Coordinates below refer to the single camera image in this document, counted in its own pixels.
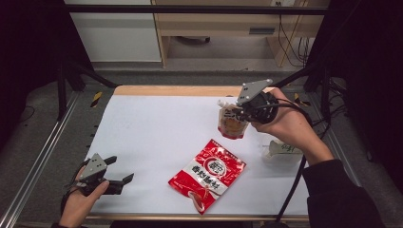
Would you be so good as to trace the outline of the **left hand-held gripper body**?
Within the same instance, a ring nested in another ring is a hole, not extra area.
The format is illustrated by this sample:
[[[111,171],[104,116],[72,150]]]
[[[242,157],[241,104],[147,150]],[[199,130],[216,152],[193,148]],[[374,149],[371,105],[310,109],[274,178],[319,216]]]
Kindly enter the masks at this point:
[[[75,189],[80,190],[83,195],[89,196],[102,182],[106,181],[105,173],[108,165],[104,163],[104,159],[98,153],[86,160],[84,166],[79,179],[73,180],[67,187],[68,192]]]

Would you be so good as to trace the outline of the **light wooden desk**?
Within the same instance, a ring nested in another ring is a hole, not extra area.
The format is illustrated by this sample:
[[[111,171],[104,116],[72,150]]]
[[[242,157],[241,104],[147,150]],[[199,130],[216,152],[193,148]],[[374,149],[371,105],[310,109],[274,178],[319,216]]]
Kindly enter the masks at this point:
[[[330,0],[151,0],[154,6],[241,6],[326,8]],[[258,36],[267,39],[276,64],[283,67],[294,53],[297,37],[314,38],[321,15],[157,13],[157,30],[163,39],[174,36]]]

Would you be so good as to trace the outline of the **white cabinet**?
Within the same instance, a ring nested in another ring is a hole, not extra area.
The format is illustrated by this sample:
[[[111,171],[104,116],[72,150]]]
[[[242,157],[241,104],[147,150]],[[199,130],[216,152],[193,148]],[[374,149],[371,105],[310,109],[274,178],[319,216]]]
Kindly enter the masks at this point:
[[[160,62],[152,13],[71,13],[91,62]]]

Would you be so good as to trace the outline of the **person's left hand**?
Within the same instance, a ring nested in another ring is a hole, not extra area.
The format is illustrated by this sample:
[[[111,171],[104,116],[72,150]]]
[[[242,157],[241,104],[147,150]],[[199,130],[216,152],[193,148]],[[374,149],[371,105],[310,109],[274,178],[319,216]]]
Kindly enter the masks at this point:
[[[102,182],[89,196],[80,190],[72,189],[58,223],[65,226],[81,226],[96,200],[106,191],[109,181]]]

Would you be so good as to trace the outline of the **black metal frame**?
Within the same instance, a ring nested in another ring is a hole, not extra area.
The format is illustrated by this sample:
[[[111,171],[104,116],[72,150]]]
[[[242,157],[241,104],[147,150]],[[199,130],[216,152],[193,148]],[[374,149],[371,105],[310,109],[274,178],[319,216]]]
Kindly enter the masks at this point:
[[[326,15],[326,8],[313,7],[246,7],[246,6],[189,6],[189,5],[71,5],[60,7],[61,10],[76,13],[197,13],[197,14],[273,14],[273,15]],[[92,79],[108,87],[117,85],[97,75],[92,70],[87,70],[77,65],[68,58],[64,58],[59,67],[59,119],[67,114],[66,89],[62,78],[63,65],[71,65],[82,70]]]

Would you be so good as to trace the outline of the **yellow and black tape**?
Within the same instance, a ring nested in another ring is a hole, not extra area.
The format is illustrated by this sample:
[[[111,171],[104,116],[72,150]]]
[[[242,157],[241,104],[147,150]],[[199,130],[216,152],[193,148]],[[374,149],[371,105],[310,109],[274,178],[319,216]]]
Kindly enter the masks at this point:
[[[294,102],[298,105],[311,106],[310,102],[302,101],[297,93],[294,93]]]
[[[93,97],[93,100],[92,100],[92,102],[91,102],[90,107],[96,107],[96,106],[97,106],[97,104],[98,104],[98,102],[99,102],[99,100],[100,100],[102,94],[103,94],[102,91],[98,91],[98,92],[95,93],[95,95],[94,95],[94,97]]]

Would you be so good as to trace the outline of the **beige spouted sauce pouch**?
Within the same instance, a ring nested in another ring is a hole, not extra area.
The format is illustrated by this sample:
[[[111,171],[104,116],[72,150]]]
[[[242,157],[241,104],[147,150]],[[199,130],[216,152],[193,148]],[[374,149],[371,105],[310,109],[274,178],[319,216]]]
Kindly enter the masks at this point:
[[[242,139],[248,122],[240,118],[240,108],[223,100],[218,100],[217,105],[221,108],[218,130],[222,136],[231,140]]]

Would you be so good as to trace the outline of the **pale sauce pouch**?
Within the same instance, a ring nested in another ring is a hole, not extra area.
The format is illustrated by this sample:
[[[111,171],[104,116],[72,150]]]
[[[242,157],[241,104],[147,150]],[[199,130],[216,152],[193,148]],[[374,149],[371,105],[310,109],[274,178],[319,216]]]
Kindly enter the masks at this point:
[[[269,144],[269,154],[271,156],[285,154],[285,155],[299,155],[302,151],[290,144],[280,140],[272,140]]]

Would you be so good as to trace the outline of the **person's right hand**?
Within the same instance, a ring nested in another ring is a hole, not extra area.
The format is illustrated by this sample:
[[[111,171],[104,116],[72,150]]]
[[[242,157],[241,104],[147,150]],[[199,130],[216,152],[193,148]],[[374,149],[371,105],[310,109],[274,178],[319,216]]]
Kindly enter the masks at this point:
[[[276,118],[270,123],[251,122],[251,125],[258,132],[273,135],[304,153],[317,151],[323,146],[323,141],[304,115],[292,107],[280,107]]]

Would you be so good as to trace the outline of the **dark curtain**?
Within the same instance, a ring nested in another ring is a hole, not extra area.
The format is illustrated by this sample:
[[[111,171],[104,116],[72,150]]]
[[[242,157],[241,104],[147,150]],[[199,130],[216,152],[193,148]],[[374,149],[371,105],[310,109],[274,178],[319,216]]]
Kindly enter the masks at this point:
[[[403,192],[403,0],[330,0],[309,58],[344,79],[353,123]]]
[[[61,62],[92,65],[65,0],[0,0],[0,150],[32,90],[57,80]]]

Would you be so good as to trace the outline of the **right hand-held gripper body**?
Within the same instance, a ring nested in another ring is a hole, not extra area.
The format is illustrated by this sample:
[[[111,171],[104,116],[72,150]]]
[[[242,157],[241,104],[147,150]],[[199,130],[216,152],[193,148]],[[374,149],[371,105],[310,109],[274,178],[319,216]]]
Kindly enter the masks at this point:
[[[278,114],[278,100],[270,92],[264,92],[272,83],[271,79],[244,83],[236,106],[246,110],[240,111],[239,115],[248,116],[251,122],[260,124],[272,122]]]

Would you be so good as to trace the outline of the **red and white sauce packet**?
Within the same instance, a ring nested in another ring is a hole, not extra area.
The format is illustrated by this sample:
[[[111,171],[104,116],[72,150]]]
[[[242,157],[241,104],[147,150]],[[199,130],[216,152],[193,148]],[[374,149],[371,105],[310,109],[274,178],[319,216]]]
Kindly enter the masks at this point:
[[[210,140],[189,164],[168,184],[192,199],[195,209],[203,215],[243,172],[246,163]]]

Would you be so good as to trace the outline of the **aluminium rail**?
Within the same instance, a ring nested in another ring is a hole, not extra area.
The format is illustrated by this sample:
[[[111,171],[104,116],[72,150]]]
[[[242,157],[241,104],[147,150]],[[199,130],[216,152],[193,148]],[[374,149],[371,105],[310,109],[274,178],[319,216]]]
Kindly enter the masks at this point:
[[[67,125],[80,94],[67,96],[67,110],[58,100],[32,95],[10,141],[0,152],[0,228],[12,228],[39,180]]]

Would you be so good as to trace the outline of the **clear plastic container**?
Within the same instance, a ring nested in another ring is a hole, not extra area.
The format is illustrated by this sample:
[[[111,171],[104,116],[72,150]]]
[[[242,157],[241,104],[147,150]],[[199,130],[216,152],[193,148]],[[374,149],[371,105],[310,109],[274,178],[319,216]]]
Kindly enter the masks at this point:
[[[279,154],[275,156],[271,156],[269,154],[269,144],[270,141],[272,140],[278,140],[276,138],[270,139],[267,142],[264,142],[262,146],[262,152],[261,152],[261,157],[265,162],[271,163],[271,164],[278,164],[278,165],[296,165],[298,162],[301,161],[303,152],[299,155],[285,155],[285,154]]]

